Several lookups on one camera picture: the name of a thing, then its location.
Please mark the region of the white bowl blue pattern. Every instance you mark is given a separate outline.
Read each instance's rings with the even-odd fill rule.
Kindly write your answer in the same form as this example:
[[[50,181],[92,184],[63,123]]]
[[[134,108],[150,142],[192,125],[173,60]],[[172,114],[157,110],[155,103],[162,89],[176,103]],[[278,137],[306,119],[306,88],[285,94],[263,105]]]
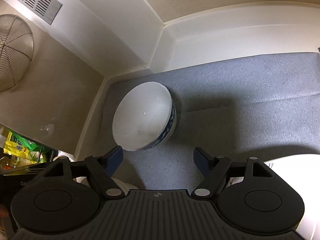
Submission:
[[[168,139],[176,122],[176,108],[167,87],[145,82],[131,89],[119,103],[112,135],[126,151],[146,150]]]

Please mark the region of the white plate with line drawing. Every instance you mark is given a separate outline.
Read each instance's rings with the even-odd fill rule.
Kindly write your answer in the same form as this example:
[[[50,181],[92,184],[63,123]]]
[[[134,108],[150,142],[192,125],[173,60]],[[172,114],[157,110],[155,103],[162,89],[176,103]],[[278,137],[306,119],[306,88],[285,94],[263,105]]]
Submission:
[[[269,239],[319,239],[319,155],[233,165],[218,200],[224,220]]]

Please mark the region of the black storage rack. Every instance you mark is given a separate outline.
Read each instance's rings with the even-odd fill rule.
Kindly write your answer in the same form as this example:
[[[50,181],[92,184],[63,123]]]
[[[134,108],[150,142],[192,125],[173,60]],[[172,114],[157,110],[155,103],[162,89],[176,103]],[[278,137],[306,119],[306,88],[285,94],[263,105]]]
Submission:
[[[43,153],[47,160],[44,163],[32,163],[26,159],[18,158],[13,155],[4,153],[4,142],[8,136],[9,131],[13,131],[5,126],[1,126],[1,194],[8,195],[18,191],[21,187],[27,184],[35,175],[37,175],[43,168],[47,167],[58,155],[58,150],[45,146],[36,142],[44,147]]]

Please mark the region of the yellow green snack packet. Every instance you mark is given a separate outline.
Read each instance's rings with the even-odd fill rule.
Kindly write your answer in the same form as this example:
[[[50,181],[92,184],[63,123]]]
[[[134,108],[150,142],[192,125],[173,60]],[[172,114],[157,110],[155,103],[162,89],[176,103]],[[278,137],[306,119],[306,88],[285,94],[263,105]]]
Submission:
[[[13,131],[9,131],[3,150],[5,154],[26,159],[32,163],[44,163],[47,160],[43,153],[43,146],[25,139]]]

